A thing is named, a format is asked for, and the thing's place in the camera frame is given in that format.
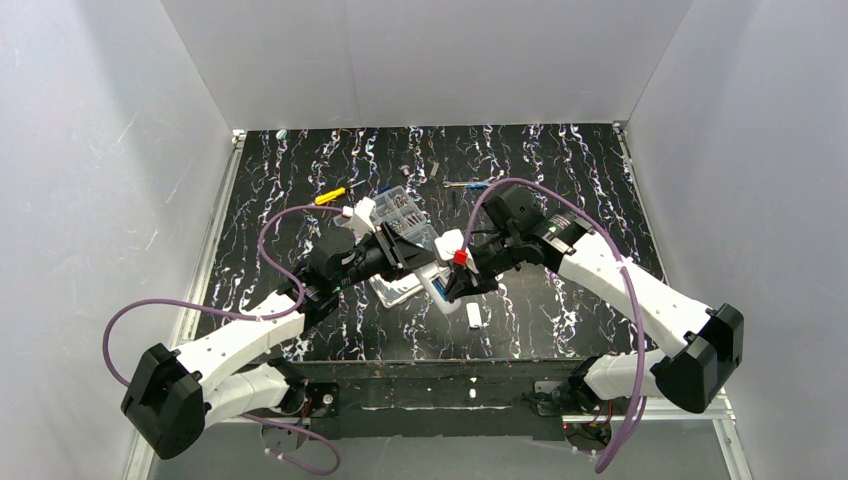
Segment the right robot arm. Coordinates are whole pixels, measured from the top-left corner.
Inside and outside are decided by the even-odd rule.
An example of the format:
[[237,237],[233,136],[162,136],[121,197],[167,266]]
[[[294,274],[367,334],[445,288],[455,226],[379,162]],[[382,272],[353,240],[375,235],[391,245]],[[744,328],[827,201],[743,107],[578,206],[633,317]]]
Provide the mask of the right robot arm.
[[524,263],[542,265],[615,308],[637,328],[634,354],[593,356],[544,399],[589,410],[617,398],[665,398],[690,413],[712,403],[742,361],[744,316],[724,303],[710,307],[674,290],[625,257],[600,225],[570,202],[543,213],[536,184],[507,179],[485,190],[472,213],[492,227],[482,243],[451,230],[437,252],[451,274],[440,288],[453,302],[497,289],[498,275]]

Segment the blue battery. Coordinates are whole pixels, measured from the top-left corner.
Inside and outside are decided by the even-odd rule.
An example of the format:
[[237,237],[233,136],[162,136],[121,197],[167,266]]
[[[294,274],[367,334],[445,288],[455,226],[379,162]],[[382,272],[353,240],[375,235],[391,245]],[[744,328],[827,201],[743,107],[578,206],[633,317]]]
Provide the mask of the blue battery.
[[448,299],[445,285],[442,280],[439,277],[436,277],[430,281],[430,284],[432,285],[432,289],[434,290],[437,298],[439,298],[441,302],[449,304],[450,300]]

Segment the white battery cover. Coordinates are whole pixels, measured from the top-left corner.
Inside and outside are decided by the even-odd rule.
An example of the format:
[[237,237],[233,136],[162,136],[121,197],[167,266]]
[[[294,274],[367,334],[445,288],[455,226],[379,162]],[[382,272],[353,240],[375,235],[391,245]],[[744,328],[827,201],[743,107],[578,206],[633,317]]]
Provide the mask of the white battery cover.
[[476,302],[469,302],[465,305],[468,326],[470,329],[480,329],[483,325],[480,306]]

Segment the white remote control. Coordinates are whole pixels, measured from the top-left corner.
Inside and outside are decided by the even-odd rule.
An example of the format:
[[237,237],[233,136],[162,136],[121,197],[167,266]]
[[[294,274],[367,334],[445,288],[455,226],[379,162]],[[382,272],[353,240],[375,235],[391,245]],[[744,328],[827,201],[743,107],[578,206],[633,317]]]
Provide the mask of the white remote control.
[[441,267],[436,263],[430,263],[415,271],[425,292],[431,297],[436,308],[444,315],[449,315],[460,309],[460,300],[449,301],[446,294],[446,285],[450,269]]

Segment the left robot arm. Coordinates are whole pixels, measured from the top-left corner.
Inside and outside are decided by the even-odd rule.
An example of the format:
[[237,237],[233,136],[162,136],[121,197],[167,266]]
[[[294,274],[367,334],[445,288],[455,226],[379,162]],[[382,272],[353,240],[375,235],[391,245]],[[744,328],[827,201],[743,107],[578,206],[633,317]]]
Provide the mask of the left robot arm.
[[192,446],[210,426],[257,409],[306,400],[305,380],[270,362],[252,361],[300,336],[338,306],[342,290],[381,277],[417,275],[437,264],[431,248],[379,226],[361,238],[347,228],[327,230],[286,282],[256,313],[232,314],[207,336],[142,355],[127,383],[122,413],[162,460]]

